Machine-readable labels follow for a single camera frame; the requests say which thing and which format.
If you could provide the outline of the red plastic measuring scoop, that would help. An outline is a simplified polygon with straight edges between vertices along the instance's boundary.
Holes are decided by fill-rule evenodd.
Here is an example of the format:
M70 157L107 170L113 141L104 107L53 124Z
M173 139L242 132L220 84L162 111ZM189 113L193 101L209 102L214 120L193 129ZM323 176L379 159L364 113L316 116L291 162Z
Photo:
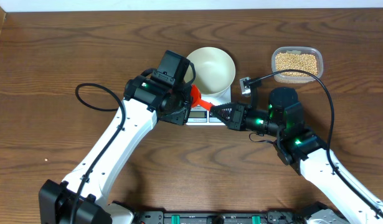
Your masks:
M209 102L204 101L202 99L201 92L199 91L198 87L196 87L196 85L192 85L192 89L191 89L190 95L192 97L191 108L195 108L197 106L201 106L205 110L210 111L210 109L213 107L212 103L209 103Z

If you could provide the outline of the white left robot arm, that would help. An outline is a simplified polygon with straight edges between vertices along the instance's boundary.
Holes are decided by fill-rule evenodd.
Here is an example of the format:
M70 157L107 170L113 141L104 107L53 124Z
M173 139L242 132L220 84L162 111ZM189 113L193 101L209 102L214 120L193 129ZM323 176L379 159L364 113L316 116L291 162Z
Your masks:
M116 178L158 121L187 122L194 75L189 70L145 70L128 81L115 117L86 157L61 183L47 180L39 191L41 223L131 223L134 213L108 202Z

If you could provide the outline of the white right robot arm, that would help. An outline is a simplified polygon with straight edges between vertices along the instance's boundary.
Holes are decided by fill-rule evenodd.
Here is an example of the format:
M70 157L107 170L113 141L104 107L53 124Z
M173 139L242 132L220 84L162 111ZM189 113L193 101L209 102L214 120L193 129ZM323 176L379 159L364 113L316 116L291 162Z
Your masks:
M383 203L307 127L295 89L272 90L266 111L226 103L213 106L210 112L229 129L275 137L272 144L280 160L320 189L349 223L383 223Z

